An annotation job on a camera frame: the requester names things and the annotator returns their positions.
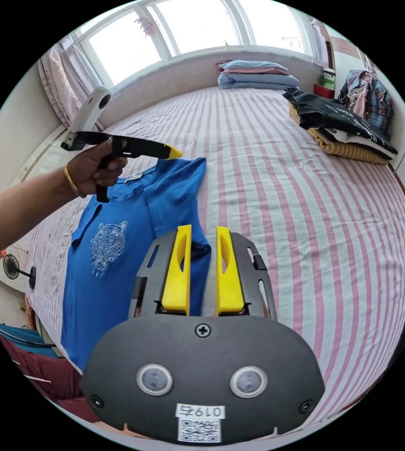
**sticker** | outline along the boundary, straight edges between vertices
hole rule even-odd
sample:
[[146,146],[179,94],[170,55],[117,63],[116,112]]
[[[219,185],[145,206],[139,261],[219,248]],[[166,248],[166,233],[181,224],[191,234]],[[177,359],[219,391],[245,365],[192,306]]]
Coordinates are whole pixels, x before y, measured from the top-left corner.
[[179,418],[178,441],[184,443],[221,443],[221,421]]
[[124,181],[124,183],[130,182],[131,180],[138,180],[141,177],[143,177],[143,173],[142,172],[140,174],[137,174],[137,175],[130,175],[130,176],[126,177],[126,180]]
[[177,404],[176,416],[185,420],[224,420],[223,405]]

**pink and white striped sheet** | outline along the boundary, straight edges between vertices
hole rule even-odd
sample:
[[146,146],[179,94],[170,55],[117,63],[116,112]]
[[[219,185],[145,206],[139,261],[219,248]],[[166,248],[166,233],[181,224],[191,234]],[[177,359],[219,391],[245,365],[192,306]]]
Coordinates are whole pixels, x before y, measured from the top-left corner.
[[[212,248],[217,226],[254,241],[278,321],[319,362],[326,392],[304,426],[336,414],[373,384],[405,321],[405,196],[389,168],[323,153],[289,116],[280,91],[207,88],[108,131],[207,158],[198,201]],[[130,161],[124,176],[154,164]],[[78,199],[38,226],[29,255],[28,266],[37,267],[29,302],[57,344],[70,236],[85,203]],[[204,302],[204,315],[213,315],[214,264]]]

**red box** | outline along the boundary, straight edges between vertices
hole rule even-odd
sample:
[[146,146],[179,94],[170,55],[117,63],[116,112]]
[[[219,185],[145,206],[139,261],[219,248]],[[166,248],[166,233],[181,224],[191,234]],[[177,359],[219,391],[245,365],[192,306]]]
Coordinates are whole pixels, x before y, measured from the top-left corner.
[[334,98],[334,90],[325,88],[324,86],[320,86],[314,83],[314,94],[319,95],[320,97],[324,97],[325,99],[333,99]]

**electric fan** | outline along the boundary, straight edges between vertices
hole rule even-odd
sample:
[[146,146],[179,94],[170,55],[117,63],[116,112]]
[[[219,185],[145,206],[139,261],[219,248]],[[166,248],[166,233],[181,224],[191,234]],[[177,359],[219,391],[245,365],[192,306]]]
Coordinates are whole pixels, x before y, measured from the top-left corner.
[[22,274],[29,278],[30,288],[32,290],[35,288],[35,279],[37,277],[37,270],[34,266],[32,266],[30,273],[21,271],[19,269],[18,259],[13,254],[7,254],[4,257],[3,266],[5,275],[9,279],[11,280],[16,279],[19,276],[19,274]]

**curtain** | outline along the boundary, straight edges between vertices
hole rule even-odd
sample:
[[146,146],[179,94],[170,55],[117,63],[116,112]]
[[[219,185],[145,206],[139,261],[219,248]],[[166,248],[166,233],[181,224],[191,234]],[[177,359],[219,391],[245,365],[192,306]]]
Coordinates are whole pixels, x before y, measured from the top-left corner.
[[328,57],[328,49],[326,47],[326,39],[323,37],[321,33],[319,23],[316,19],[312,19],[310,24],[315,34],[314,60],[322,67],[329,67],[329,57]]
[[[49,49],[38,61],[39,75],[52,108],[69,128],[90,93],[102,83],[70,36]],[[97,121],[94,130],[105,127]]]

